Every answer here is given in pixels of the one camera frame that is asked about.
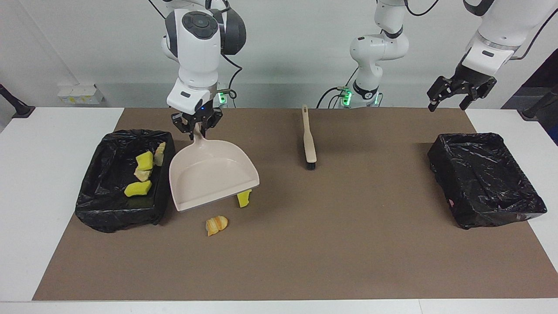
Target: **green led light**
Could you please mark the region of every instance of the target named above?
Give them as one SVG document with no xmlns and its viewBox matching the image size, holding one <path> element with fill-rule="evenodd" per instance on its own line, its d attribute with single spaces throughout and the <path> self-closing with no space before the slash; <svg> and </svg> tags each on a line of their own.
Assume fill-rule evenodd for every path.
<svg viewBox="0 0 558 314">
<path fill-rule="evenodd" d="M 219 93 L 219 103 L 221 104 L 227 103 L 227 95 L 223 93 Z"/>
<path fill-rule="evenodd" d="M 380 104 L 382 103 L 382 99 L 383 99 L 383 93 L 377 93 L 376 98 L 374 99 L 373 107 L 379 107 Z"/>
<path fill-rule="evenodd" d="M 345 89 L 342 92 L 342 96 L 343 96 L 343 99 L 341 100 L 341 104 L 345 107 L 349 107 L 350 106 L 350 99 L 353 96 L 353 92 L 351 92 L 349 89 Z"/>
</svg>

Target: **white wall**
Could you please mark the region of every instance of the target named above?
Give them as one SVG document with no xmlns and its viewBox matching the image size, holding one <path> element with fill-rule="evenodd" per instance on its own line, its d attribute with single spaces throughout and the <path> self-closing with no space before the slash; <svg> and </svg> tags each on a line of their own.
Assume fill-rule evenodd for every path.
<svg viewBox="0 0 558 314">
<path fill-rule="evenodd" d="M 0 99 L 0 132 L 8 125 L 15 112 L 7 101 Z"/>
<path fill-rule="evenodd" d="M 431 0 L 411 1 L 423 11 Z M 164 8 L 162 1 L 155 3 Z M 355 68 L 349 44 L 378 32 L 373 0 L 231 0 L 244 18 L 248 40 L 232 59 L 244 66 L 234 88 L 242 107 L 313 104 L 343 84 Z M 109 106 L 164 107 L 177 64 L 160 50 L 165 32 L 147 0 L 3 0 L 0 11 L 0 82 L 37 106 L 61 106 L 57 85 L 74 77 L 96 83 Z M 384 106 L 427 105 L 426 90 L 451 76 L 480 18 L 461 0 L 444 0 L 426 16 L 406 16 L 408 55 L 382 62 Z M 474 108 L 499 108 L 556 49 L 558 18 L 547 25 L 528 58 L 508 63 L 498 84 Z M 223 62 L 228 81 L 233 68 Z M 444 106 L 456 106 L 448 99 Z"/>
</svg>

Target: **hand brush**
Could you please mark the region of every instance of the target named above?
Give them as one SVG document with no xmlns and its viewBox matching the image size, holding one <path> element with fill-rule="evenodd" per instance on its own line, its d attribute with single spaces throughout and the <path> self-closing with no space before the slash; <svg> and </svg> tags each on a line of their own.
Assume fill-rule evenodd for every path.
<svg viewBox="0 0 558 314">
<path fill-rule="evenodd" d="M 304 123 L 304 153 L 306 154 L 306 168 L 308 170 L 316 169 L 316 148 L 314 147 L 314 138 L 310 133 L 310 120 L 308 119 L 308 106 L 302 107 L 302 121 Z"/>
</svg>

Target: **white table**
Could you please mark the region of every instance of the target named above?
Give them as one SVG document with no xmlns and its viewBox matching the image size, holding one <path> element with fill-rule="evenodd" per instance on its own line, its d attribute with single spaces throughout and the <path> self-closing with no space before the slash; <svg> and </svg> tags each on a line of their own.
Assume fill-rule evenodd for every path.
<svg viewBox="0 0 558 314">
<path fill-rule="evenodd" d="M 31 302 L 73 214 L 95 147 L 114 130 L 122 111 L 37 108 L 30 118 L 12 120 L 0 133 L 0 313 L 558 312 L 558 299 Z M 467 114 L 478 132 L 502 135 L 545 201 L 549 212 L 529 223 L 556 268 L 558 147 L 537 122 L 524 122 L 515 111 L 468 110 Z"/>
</svg>

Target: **black stand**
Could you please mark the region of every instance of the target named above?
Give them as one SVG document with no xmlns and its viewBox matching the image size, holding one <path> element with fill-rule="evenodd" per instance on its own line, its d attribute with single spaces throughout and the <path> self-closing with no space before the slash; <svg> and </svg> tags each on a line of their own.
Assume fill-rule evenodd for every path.
<svg viewBox="0 0 558 314">
<path fill-rule="evenodd" d="M 16 113 L 12 116 L 12 118 L 27 118 L 31 115 L 33 110 L 35 110 L 35 106 L 28 106 L 24 102 L 20 101 L 14 95 L 10 94 L 10 92 L 2 84 L 0 84 L 0 95 L 2 95 L 16 109 Z"/>
<path fill-rule="evenodd" d="M 517 110 L 519 115 L 525 121 L 538 121 L 537 112 L 546 106 L 551 105 L 558 100 L 558 85 L 554 86 L 546 95 L 544 95 L 531 108 L 525 110 Z"/>
</svg>

